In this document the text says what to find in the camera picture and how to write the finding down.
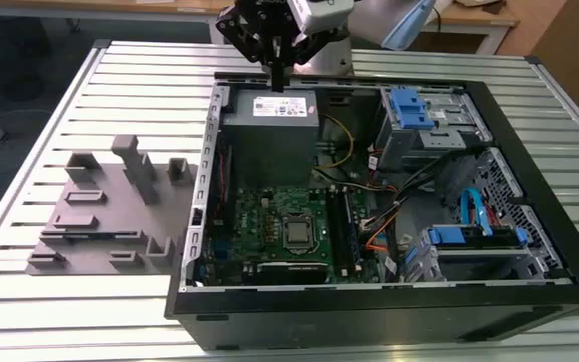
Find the wooden table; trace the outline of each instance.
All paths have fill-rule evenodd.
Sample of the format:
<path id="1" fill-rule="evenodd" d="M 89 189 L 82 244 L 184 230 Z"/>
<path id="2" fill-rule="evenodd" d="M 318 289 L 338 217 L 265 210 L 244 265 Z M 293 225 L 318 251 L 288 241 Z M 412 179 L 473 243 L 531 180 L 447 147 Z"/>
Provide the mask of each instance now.
<path id="1" fill-rule="evenodd" d="M 483 11 L 480 6 L 467 8 L 453 2 L 441 12 L 441 32 L 485 35 L 476 51 L 476 54 L 481 55 L 495 54 L 508 30 L 517 23 L 519 20 L 507 7 L 493 15 Z M 423 31 L 437 31 L 436 19 L 428 23 Z"/>
<path id="2" fill-rule="evenodd" d="M 213 27 L 220 9 L 233 0 L 0 0 L 0 15 L 109 20 L 197 21 L 209 24 L 210 41 L 224 39 Z M 477 54 L 493 54 L 511 27 L 517 24 L 507 8 L 492 15 L 481 7 L 453 3 L 441 13 L 441 32 L 485 35 Z M 436 32 L 436 20 L 424 28 Z"/>

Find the slotted aluminum surface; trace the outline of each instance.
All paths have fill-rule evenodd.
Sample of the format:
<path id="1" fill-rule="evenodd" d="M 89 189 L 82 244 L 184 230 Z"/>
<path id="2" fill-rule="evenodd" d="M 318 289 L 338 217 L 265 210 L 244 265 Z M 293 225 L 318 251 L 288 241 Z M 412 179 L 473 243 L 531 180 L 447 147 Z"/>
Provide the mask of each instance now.
<path id="1" fill-rule="evenodd" d="M 579 111 L 541 67 L 517 57 L 354 51 L 357 75 L 484 81 L 579 230 Z M 213 72 L 257 72 L 226 46 L 113 42 L 93 50 L 0 206 L 2 360 L 579 360 L 579 317 L 501 342 L 204 352 L 162 318 L 169 277 L 23 274 L 66 181 L 70 151 L 102 162 L 115 133 L 154 163 L 197 162 Z"/>

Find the gray plastic block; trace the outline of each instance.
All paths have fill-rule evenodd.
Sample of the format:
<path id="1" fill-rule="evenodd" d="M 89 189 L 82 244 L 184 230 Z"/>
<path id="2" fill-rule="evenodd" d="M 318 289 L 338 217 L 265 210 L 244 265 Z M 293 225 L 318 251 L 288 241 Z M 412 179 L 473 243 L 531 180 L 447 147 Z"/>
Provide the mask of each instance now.
<path id="1" fill-rule="evenodd" d="M 97 218 L 93 215 L 57 215 L 51 225 L 59 229 L 93 229 Z"/>
<path id="2" fill-rule="evenodd" d="M 152 185 L 156 173 L 149 156 L 137 152 L 137 137 L 127 134 L 115 136 L 110 150 L 123 161 L 127 181 L 136 186 L 144 203 L 156 204 L 160 200 Z"/>
<path id="3" fill-rule="evenodd" d="M 173 262 L 173 250 L 174 243 L 172 238 L 166 238 L 162 247 L 157 244 L 156 239 L 150 238 L 146 243 L 146 252 L 144 253 L 144 257 L 150 260 L 153 265 L 170 265 Z"/>
<path id="4" fill-rule="evenodd" d="M 70 180 L 82 189 L 95 188 L 95 181 L 90 177 L 90 171 L 98 169 L 99 164 L 91 153 L 73 153 L 65 167 Z"/>
<path id="5" fill-rule="evenodd" d="M 69 204 L 94 204 L 106 201 L 106 195 L 101 190 L 82 190 L 67 192 L 63 200 Z"/>
<path id="6" fill-rule="evenodd" d="M 184 186 L 193 184 L 193 175 L 185 158 L 170 158 L 169 160 L 169 181 L 173 185 Z"/>
<path id="7" fill-rule="evenodd" d="M 31 253 L 27 262 L 35 268 L 62 269 L 66 260 L 61 254 L 46 250 L 42 253 Z"/>
<path id="8" fill-rule="evenodd" d="M 91 155 L 73 155 L 73 159 L 73 165 L 85 170 L 91 183 L 77 179 L 78 183 L 70 180 L 63 186 L 34 248 L 37 257 L 27 260 L 26 273 L 168 274 L 181 247 L 177 241 L 184 240 L 197 165 L 176 160 L 180 177 L 170 179 L 170 162 L 150 165 L 140 156 L 153 177 L 144 169 L 141 172 L 149 176 L 149 185 L 161 196 L 156 204 L 145 204 L 122 164 L 97 164 Z M 58 256 L 50 262 L 46 255 Z"/>
<path id="9" fill-rule="evenodd" d="M 107 262 L 115 269 L 140 268 L 144 265 L 140 255 L 134 251 L 113 250 L 109 255 Z"/>

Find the yellow wire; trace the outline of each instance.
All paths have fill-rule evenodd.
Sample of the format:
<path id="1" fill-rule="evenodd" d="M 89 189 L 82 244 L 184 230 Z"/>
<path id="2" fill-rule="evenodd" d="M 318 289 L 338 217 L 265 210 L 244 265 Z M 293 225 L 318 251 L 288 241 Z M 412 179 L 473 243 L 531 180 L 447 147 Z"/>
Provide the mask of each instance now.
<path id="1" fill-rule="evenodd" d="M 349 149 L 348 149 L 348 154 L 345 155 L 345 157 L 342 158 L 342 160 L 334 162 L 333 164 L 325 164 L 324 166 L 314 166 L 313 168 L 317 168 L 320 170 L 322 169 L 328 169 L 328 168 L 334 168 L 336 166 L 338 166 L 340 164 L 342 164 L 350 157 L 352 157 L 352 152 L 353 152 L 353 137 L 352 134 L 349 133 L 348 128 L 345 128 L 345 126 L 342 125 L 342 123 L 340 123 L 340 121 L 333 118 L 330 115 L 325 115 L 321 114 L 329 121 L 332 121 L 333 123 L 336 123 L 340 127 L 340 129 L 345 132 L 345 134 L 348 135 L 348 140 L 349 140 Z"/>

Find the power supply label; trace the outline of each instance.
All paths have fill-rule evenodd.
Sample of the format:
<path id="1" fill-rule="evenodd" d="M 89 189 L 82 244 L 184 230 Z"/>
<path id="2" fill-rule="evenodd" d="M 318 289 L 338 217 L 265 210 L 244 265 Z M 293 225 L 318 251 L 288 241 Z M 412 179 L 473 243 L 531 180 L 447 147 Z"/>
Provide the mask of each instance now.
<path id="1" fill-rule="evenodd" d="M 301 97 L 256 97 L 254 117 L 306 117 L 308 107 Z"/>

